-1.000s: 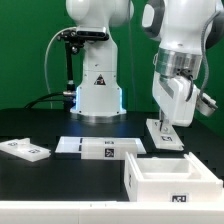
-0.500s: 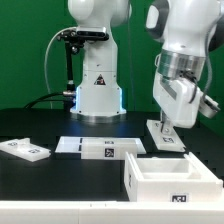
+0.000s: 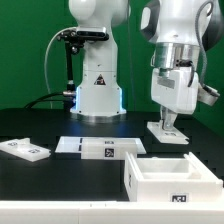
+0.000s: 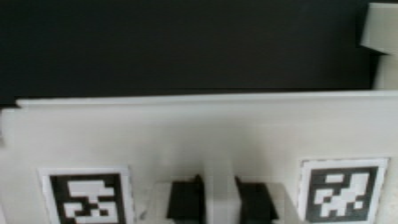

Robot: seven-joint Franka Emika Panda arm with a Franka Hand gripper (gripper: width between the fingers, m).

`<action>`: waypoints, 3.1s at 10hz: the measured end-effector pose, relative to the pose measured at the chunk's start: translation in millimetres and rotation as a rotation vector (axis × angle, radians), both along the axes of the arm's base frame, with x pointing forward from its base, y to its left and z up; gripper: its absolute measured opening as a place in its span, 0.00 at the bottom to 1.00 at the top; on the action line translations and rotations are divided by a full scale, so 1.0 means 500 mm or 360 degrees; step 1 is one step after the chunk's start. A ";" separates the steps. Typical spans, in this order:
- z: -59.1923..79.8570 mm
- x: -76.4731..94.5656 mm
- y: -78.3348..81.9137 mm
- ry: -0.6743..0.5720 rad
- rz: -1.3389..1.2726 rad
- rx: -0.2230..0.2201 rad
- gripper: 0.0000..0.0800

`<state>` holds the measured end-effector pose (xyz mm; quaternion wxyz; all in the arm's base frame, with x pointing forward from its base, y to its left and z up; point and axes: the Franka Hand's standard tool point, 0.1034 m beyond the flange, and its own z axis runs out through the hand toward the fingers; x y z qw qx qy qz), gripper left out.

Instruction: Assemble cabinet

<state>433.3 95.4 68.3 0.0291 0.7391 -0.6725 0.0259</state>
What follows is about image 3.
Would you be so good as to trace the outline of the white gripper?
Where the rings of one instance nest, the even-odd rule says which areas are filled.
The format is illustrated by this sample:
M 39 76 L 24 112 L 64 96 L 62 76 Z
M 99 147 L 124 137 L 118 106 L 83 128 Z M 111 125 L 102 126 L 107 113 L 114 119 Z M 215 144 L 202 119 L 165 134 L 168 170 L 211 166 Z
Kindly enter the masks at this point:
M 151 97 L 160 104 L 162 129 L 172 131 L 178 114 L 192 114 L 196 108 L 198 95 L 198 74 L 182 68 L 171 70 L 168 76 L 160 76 L 155 68 L 152 73 Z

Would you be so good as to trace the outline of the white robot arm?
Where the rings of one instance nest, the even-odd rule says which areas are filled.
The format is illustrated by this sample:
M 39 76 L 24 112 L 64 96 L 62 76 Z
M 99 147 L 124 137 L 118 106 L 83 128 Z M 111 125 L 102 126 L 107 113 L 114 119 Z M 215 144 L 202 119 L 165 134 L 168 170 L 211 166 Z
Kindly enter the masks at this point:
M 128 0 L 69 0 L 69 10 L 84 41 L 82 81 L 71 112 L 92 122 L 125 116 L 112 28 L 128 19 Z M 209 90 L 196 69 L 211 47 L 205 35 L 222 24 L 220 0 L 150 0 L 144 6 L 140 30 L 155 45 L 151 94 L 160 105 L 162 130 L 172 130 L 179 114 L 193 113 Z

